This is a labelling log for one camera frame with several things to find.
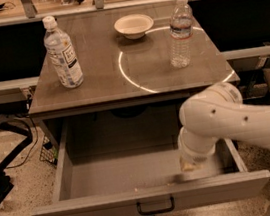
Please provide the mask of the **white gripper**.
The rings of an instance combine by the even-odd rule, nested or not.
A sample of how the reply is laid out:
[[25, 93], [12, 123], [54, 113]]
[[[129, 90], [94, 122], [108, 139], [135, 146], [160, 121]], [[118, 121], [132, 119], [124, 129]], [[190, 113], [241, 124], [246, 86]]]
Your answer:
[[208, 152], [194, 152], [188, 146], [182, 144], [180, 149], [180, 169], [182, 172], [191, 172], [201, 169], [215, 155], [216, 147], [213, 146]]

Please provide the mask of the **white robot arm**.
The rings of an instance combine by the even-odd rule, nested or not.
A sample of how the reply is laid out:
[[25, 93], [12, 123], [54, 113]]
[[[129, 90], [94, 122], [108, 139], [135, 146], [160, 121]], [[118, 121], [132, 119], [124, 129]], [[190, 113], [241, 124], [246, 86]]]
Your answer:
[[270, 105], [245, 105], [236, 87], [218, 82], [188, 98], [179, 110], [180, 155], [197, 165], [214, 155], [220, 139], [270, 150]]

